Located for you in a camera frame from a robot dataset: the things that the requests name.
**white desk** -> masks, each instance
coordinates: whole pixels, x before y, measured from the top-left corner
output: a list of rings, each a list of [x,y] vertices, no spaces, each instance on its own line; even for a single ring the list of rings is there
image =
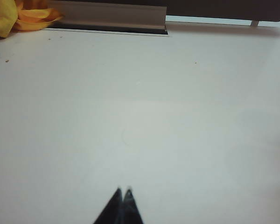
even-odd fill
[[[0,224],[280,224],[280,27],[167,28],[0,40]]]

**white table surface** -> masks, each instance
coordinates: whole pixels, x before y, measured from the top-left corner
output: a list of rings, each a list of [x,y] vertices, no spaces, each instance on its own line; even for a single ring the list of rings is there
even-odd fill
[[[280,27],[167,28],[0,40],[0,224],[280,224]]]

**black pointed object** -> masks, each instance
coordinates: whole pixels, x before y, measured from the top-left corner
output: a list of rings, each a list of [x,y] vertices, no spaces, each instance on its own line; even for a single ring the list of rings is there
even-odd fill
[[[143,224],[131,190],[127,190],[126,192],[122,209],[124,224]]]
[[[119,224],[120,208],[122,205],[121,189],[117,189],[104,210],[98,216],[94,224]]]
[[[122,201],[117,189],[94,224],[143,224],[131,190],[127,190]]]

